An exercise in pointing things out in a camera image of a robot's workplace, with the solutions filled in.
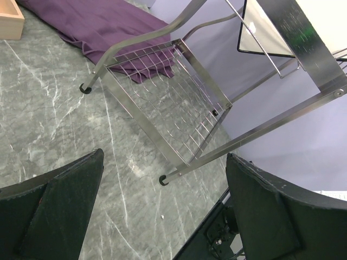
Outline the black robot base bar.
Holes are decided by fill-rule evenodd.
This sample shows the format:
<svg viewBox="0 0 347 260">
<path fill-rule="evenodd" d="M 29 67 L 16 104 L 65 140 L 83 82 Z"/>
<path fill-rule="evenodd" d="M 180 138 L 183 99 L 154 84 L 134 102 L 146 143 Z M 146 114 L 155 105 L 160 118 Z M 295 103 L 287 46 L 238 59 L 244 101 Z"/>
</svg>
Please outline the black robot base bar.
<svg viewBox="0 0 347 260">
<path fill-rule="evenodd" d="M 238 259 L 244 249 L 232 249 L 238 235 L 229 190 L 226 190 L 173 259 Z"/>
</svg>

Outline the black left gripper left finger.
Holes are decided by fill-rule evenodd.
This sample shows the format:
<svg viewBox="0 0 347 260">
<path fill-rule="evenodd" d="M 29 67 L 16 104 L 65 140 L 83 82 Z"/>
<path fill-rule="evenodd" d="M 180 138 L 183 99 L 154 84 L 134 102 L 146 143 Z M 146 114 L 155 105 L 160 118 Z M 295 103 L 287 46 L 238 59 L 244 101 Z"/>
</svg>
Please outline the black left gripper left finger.
<svg viewBox="0 0 347 260">
<path fill-rule="evenodd" d="M 78 259 L 103 171 L 99 148 L 1 188 L 1 259 Z"/>
</svg>

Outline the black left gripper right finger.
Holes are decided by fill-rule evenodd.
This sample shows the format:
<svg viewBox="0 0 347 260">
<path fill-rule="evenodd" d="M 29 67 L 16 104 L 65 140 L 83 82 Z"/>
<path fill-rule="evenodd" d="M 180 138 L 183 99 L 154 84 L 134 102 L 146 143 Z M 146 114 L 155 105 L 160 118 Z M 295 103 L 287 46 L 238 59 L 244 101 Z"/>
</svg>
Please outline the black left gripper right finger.
<svg viewBox="0 0 347 260">
<path fill-rule="evenodd" d="M 346 259 L 346 202 L 229 153 L 226 176 L 247 259 Z"/>
</svg>

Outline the white square plate black rim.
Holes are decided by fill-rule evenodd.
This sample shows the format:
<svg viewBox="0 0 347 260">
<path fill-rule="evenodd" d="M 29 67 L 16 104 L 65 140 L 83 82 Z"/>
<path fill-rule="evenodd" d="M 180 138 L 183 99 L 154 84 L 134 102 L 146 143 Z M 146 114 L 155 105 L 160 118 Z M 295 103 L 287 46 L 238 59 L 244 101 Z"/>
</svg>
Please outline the white square plate black rim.
<svg viewBox="0 0 347 260">
<path fill-rule="evenodd" d="M 298 5 L 336 60 L 346 61 L 346 1 L 302 0 Z M 257 1 L 245 1 L 237 49 L 263 54 L 260 45 L 273 56 L 293 57 L 286 42 Z"/>
</svg>

